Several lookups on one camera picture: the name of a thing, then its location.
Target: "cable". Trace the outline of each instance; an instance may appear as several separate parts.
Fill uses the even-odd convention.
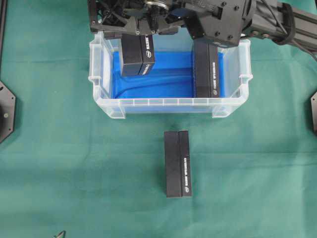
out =
[[[277,19],[277,16],[275,15],[272,7],[267,3],[266,0],[261,0],[263,2],[263,4],[269,9],[269,11],[271,12],[272,16],[274,17],[277,25],[282,29],[283,33],[285,35],[288,35],[288,32],[285,30],[284,26],[282,25],[282,23]],[[292,43],[297,46],[299,49],[301,49],[302,51],[306,52],[307,54],[309,54],[315,61],[317,61],[317,56],[314,55],[313,52],[309,51],[308,49],[306,49],[304,46],[300,45],[298,42],[296,42],[295,40],[292,41]]]

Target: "plastic storage box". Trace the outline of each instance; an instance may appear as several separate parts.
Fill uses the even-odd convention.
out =
[[[249,81],[253,78],[248,40],[236,48],[219,48],[224,53],[225,98],[112,99],[113,53],[118,51],[118,44],[119,40],[105,40],[103,32],[90,43],[93,97],[110,118],[125,119],[129,113],[211,113],[213,118],[225,118],[248,99]],[[187,29],[180,29],[173,36],[155,35],[154,44],[156,52],[190,52],[193,41]]]

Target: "black cable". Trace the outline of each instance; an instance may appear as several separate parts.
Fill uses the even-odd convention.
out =
[[[275,15],[272,7],[267,3],[266,0],[261,0],[264,5],[269,9],[269,11],[271,12],[272,16],[274,17],[277,25],[282,29],[283,33],[285,35],[288,35],[288,32],[285,30],[284,26],[282,25],[282,23],[277,19],[277,16]],[[306,52],[307,54],[309,54],[315,61],[317,61],[317,56],[314,55],[313,52],[309,51],[308,49],[306,49],[304,46],[300,45],[298,42],[296,42],[295,40],[292,41],[292,43],[297,46],[299,49],[301,49],[302,51]]]
[[[3,36],[5,27],[7,0],[1,0],[0,2],[0,65],[2,60],[2,48],[3,48]]]

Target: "standing black box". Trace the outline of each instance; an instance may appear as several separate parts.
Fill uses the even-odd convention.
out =
[[[219,86],[219,59],[218,47],[208,45],[209,48],[209,72],[210,72],[210,97],[220,97]]]
[[[192,196],[187,131],[165,132],[166,196]]]
[[[203,41],[194,41],[193,77],[195,97],[210,98],[209,48]]]
[[[203,41],[194,41],[193,77],[196,98],[218,98],[220,96],[217,47]]]
[[[153,36],[140,36],[143,64],[139,75],[149,74],[155,64]]]
[[[120,45],[121,75],[137,76],[143,64],[140,36],[122,34]]]

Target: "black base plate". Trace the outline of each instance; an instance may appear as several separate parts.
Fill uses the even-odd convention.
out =
[[[15,96],[0,82],[0,143],[14,131]]]

